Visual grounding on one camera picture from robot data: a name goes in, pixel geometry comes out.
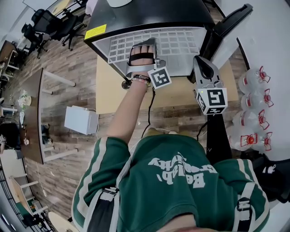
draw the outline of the microwave door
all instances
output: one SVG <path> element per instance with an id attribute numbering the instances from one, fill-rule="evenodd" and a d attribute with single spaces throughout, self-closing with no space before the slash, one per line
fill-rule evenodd
<path id="1" fill-rule="evenodd" d="M 202 56 L 221 68 L 238 48 L 237 37 L 244 32 L 252 12 L 253 7 L 245 4 L 218 22 L 212 29 L 211 37 Z"/>

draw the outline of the green t-shirt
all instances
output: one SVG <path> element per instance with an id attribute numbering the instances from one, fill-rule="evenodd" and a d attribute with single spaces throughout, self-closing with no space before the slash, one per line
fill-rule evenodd
<path id="1" fill-rule="evenodd" d="M 114 187 L 130 153 L 120 139 L 103 137 L 76 190 L 72 218 L 79 230 L 93 197 Z M 249 160 L 228 159 L 212 166 L 204 149 L 183 135 L 143 138 L 133 155 L 130 170 L 121 180 L 118 232 L 154 232 L 174 217 L 192 213 L 196 225 L 232 231 L 235 207 L 246 183 L 256 183 L 251 195 L 255 231 L 269 217 L 266 194 L 260 188 Z"/>

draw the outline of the bracelet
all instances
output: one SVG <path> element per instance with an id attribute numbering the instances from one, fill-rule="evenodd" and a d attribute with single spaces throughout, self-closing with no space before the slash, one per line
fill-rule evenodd
<path id="1" fill-rule="evenodd" d="M 149 83 L 151 82 L 150 77 L 143 76 L 143 75 L 139 75 L 139 74 L 134 75 L 133 78 L 138 78 L 138 79 L 146 80 L 146 81 L 148 81 Z"/>
<path id="2" fill-rule="evenodd" d="M 142 83 L 146 84 L 146 85 L 147 85 L 147 87 L 150 87 L 150 86 L 151 86 L 151 84 L 150 84 L 148 81 L 146 81 L 146 80 L 143 80 L 143 79 L 139 79 L 139 78 L 133 78 L 132 80 L 133 80 L 133 81 L 142 82 Z"/>

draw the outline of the yellow label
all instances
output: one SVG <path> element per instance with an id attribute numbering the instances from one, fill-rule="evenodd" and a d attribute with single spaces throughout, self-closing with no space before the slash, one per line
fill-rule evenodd
<path id="1" fill-rule="evenodd" d="M 103 25 L 103 26 L 99 26 L 99 27 L 96 27 L 94 29 L 90 29 L 86 32 L 86 36 L 85 36 L 85 39 L 89 39 L 91 37 L 94 37 L 96 35 L 100 35 L 100 34 L 103 34 L 105 33 L 106 31 L 106 26 L 107 24 Z"/>

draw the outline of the wooden floor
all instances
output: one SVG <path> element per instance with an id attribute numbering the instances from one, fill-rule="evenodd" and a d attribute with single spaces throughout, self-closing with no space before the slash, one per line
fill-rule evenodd
<path id="1" fill-rule="evenodd" d="M 216 22 L 222 16 L 216 9 L 211 8 L 211 14 Z M 40 178 L 40 184 L 33 185 L 32 191 L 43 206 L 47 205 L 49 211 L 54 211 L 65 218 L 71 217 L 71 204 L 74 191 L 84 174 L 92 157 L 95 135 L 83 135 L 64 127 L 65 110 L 67 106 L 83 106 L 95 109 L 95 84 L 97 55 L 84 42 L 83 38 L 73 39 L 73 51 L 63 47 L 58 41 L 49 41 L 45 46 L 48 52 L 42 52 L 40 59 L 33 53 L 26 62 L 22 71 L 15 74 L 9 82 L 4 96 L 12 99 L 9 104 L 16 104 L 21 89 L 21 83 L 32 73 L 43 67 L 51 73 L 76 82 L 75 87 L 68 87 L 54 81 L 45 81 L 44 88 L 52 90 L 53 95 L 43 94 L 42 122 L 51 125 L 50 135 L 56 150 L 78 148 L 79 152 L 62 159 L 50 161 L 44 165 L 36 165 L 34 161 L 24 159 L 28 178 L 35 181 Z M 239 78 L 246 70 L 242 55 L 238 49 L 230 59 L 235 78 Z M 224 113 L 226 126 L 231 124 L 232 117 L 240 110 L 239 102 L 232 102 Z M 100 115 L 98 136 L 105 134 L 113 114 Z M 155 128 L 173 131 L 191 131 L 196 135 L 205 117 L 196 106 L 179 106 L 158 108 L 151 111 L 151 124 Z M 129 148 L 139 141 L 144 128 L 147 126 L 148 112 L 141 111 L 138 117 L 136 130 L 129 143 Z M 200 139 L 205 147 L 206 135 Z"/>

